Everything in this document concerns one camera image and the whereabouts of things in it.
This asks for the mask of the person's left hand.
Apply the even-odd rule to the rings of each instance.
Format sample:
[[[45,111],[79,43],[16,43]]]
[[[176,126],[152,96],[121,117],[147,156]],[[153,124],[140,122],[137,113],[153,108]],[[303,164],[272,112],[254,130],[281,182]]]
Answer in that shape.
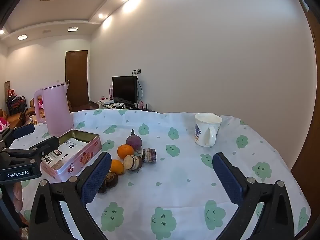
[[[22,185],[20,182],[17,182],[13,186],[13,199],[12,202],[15,207],[15,211],[20,213],[23,208],[23,199],[22,199]]]

